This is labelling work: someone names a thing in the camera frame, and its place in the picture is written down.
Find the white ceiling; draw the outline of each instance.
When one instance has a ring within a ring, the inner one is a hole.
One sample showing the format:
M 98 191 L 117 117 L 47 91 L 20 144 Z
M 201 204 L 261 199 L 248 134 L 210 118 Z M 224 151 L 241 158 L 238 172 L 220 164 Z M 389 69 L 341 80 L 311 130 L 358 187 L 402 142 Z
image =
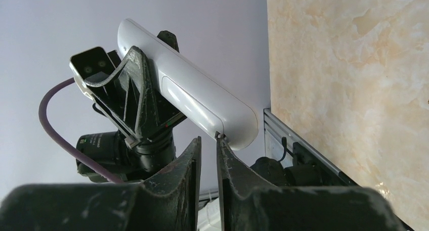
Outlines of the white ceiling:
M 0 199 L 25 183 L 89 182 L 37 118 L 46 91 L 70 78 L 71 55 L 100 45 L 132 18 L 153 34 L 176 34 L 181 53 L 259 110 L 260 133 L 237 153 L 252 164 L 264 154 L 262 109 L 270 105 L 266 0 L 0 0 Z M 54 128 L 73 145 L 87 133 L 114 131 L 73 85 L 51 101 Z M 201 190 L 216 188 L 216 143 L 189 120 L 175 128 L 178 154 L 202 136 Z

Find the black camera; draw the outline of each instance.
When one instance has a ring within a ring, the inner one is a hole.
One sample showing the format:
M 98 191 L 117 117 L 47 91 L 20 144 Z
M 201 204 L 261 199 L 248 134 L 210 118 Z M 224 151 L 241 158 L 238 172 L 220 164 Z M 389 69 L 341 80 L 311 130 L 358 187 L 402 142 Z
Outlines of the black camera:
M 179 51 L 172 33 L 162 31 L 158 38 Z M 121 60 L 116 51 L 96 47 L 70 62 L 96 109 L 118 128 L 81 136 L 78 150 L 126 182 L 145 180 L 176 157 L 173 127 L 186 116 L 159 93 L 154 65 L 143 51 L 131 47 Z M 77 169 L 93 182 L 107 182 L 79 161 Z

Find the small wire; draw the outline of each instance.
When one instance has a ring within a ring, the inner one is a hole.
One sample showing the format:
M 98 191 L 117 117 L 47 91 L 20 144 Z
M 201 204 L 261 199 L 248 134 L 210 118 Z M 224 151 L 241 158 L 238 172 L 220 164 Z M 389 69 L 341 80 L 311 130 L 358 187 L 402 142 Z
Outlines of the small wire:
M 108 181 L 111 181 L 113 183 L 124 183 L 119 177 L 117 177 L 109 170 L 101 166 L 99 163 L 97 163 L 96 161 L 94 161 L 93 159 L 91 159 L 90 157 L 86 156 L 81 151 L 73 147 L 64 138 L 62 138 L 49 123 L 48 116 L 47 116 L 47 108 L 48 108 L 49 101 L 58 91 L 73 83 L 74 83 L 74 79 L 70 78 L 58 84 L 57 86 L 53 87 L 52 89 L 50 89 L 43 97 L 42 101 L 40 102 L 39 112 L 38 112 L 39 121 L 43 129 L 52 138 L 52 140 L 54 140 L 59 146 L 61 146 L 65 151 L 67 151 L 70 155 L 72 155 L 82 164 L 88 166 L 99 175 L 105 177 Z
M 284 136 L 282 137 L 282 146 L 283 146 L 283 156 L 280 160 L 278 160 L 278 162 L 281 162 L 284 160 L 284 158 L 286 157 L 286 153 L 290 154 L 293 157 L 293 153 L 287 149 L 287 138 Z
M 104 116 L 104 117 L 106 117 L 105 115 L 104 115 L 104 113 L 100 110 L 100 109 L 98 109 L 97 108 L 97 104 L 93 104 L 93 110 L 95 111 L 95 112 L 97 112 L 98 114 L 100 114 L 100 115 L 102 115 L 102 116 Z

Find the dark plastic part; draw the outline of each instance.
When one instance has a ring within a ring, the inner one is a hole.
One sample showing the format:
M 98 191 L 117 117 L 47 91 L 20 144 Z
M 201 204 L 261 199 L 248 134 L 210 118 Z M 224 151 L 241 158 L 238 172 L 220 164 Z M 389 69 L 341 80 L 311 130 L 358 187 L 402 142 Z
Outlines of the dark plastic part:
M 0 229 L 196 230 L 201 138 L 141 184 L 33 184 L 0 207 Z
M 158 37 L 179 51 L 174 34 L 161 31 Z M 152 141 L 186 119 L 159 93 L 155 65 L 138 47 L 131 47 L 122 61 L 116 51 L 107 54 L 101 47 L 70 60 L 104 115 L 135 141 L 132 147 L 147 144 L 144 141 Z
M 317 187 L 323 184 L 318 167 L 311 164 L 287 167 L 284 175 L 294 187 Z
M 125 135 L 144 141 L 156 138 L 186 118 L 161 96 L 154 78 L 149 59 L 138 47 L 131 47 L 111 74 L 99 72 L 84 81 L 106 116 Z
M 142 170 L 149 174 L 156 173 L 176 157 L 173 130 L 168 129 L 152 142 L 145 141 L 136 146 L 135 155 L 140 160 L 139 165 Z
M 268 157 L 258 158 L 250 168 L 262 178 L 278 187 L 291 185 L 285 176 L 283 166 L 274 159 Z
M 83 135 L 77 141 L 76 148 L 124 181 L 129 180 L 127 174 L 136 171 L 129 157 L 130 150 L 118 131 Z M 76 165 L 77 172 L 92 182 L 108 182 L 79 160 L 76 160 Z
M 217 138 L 223 230 L 404 230 L 387 201 L 361 187 L 276 187 Z
M 328 166 L 324 165 L 316 156 L 308 151 L 301 144 L 295 142 L 292 146 L 293 150 L 293 165 L 314 165 L 317 171 L 320 173 L 321 180 L 324 186 L 346 186 L 346 187 L 358 187 L 359 185 L 348 177 L 344 172 L 340 171 L 338 174 L 334 173 L 329 169 Z M 405 230 L 414 231 L 408 224 L 399 219 Z

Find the white plastic housing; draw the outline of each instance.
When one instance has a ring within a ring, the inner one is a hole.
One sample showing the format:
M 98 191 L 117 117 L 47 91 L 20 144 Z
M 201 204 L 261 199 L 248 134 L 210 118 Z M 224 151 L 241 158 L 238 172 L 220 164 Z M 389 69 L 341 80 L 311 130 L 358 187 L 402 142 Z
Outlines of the white plastic housing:
M 125 19 L 118 29 L 122 57 L 133 45 L 153 60 L 161 94 L 208 135 L 214 138 L 216 131 L 224 133 L 233 150 L 253 142 L 258 118 L 248 105 L 145 28 Z

